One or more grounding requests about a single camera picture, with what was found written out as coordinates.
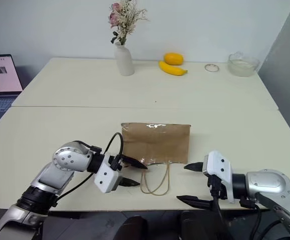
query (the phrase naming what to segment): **pink flower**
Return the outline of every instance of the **pink flower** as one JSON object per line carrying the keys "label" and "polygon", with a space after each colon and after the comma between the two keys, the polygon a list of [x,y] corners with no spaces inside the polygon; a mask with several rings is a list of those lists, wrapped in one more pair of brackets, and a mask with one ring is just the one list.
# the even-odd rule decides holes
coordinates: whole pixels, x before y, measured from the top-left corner
{"label": "pink flower", "polygon": [[109,23],[111,24],[111,27],[116,27],[119,25],[119,18],[118,15],[114,12],[112,12],[109,16]]}
{"label": "pink flower", "polygon": [[113,3],[111,5],[111,8],[113,9],[113,11],[117,11],[117,12],[120,11],[120,5],[119,5],[119,3]]}

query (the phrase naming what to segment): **dried flower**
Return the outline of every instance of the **dried flower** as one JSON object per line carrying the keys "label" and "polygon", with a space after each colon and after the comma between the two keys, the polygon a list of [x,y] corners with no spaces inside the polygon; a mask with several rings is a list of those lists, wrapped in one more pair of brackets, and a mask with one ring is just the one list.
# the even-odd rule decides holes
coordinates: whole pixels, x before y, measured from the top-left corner
{"label": "dried flower", "polygon": [[111,40],[112,43],[116,39],[120,41],[121,45],[126,42],[127,35],[131,34],[138,20],[147,20],[145,17],[145,9],[137,9],[136,0],[121,0],[120,3],[113,3],[111,5],[111,14],[109,16],[109,23],[112,27],[117,27],[118,35],[115,35]]}

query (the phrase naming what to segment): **white vase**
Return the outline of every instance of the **white vase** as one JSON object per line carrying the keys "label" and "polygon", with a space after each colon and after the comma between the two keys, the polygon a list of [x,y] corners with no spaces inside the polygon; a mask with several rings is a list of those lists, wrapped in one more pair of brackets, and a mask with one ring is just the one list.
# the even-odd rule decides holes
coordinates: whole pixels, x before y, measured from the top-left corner
{"label": "white vase", "polygon": [[125,45],[121,45],[118,41],[115,43],[115,45],[115,58],[120,74],[123,76],[130,76],[134,74],[135,70],[130,51],[125,48]]}

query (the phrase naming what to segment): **brown paper bag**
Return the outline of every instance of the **brown paper bag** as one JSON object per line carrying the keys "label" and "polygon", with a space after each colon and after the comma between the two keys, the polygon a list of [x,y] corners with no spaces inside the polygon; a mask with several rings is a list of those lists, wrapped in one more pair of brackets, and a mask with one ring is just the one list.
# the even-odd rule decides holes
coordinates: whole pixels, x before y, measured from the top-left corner
{"label": "brown paper bag", "polygon": [[190,125],[130,122],[121,126],[124,155],[146,165],[187,163]]}

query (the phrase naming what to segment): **glass bowl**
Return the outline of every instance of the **glass bowl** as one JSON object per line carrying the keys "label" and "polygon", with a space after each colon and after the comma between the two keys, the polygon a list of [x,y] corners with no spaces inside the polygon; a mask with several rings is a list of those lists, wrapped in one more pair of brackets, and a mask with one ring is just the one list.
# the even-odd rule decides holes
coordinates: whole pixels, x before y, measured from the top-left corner
{"label": "glass bowl", "polygon": [[246,56],[238,51],[235,54],[229,55],[228,69],[239,77],[250,77],[255,72],[260,61],[254,57]]}

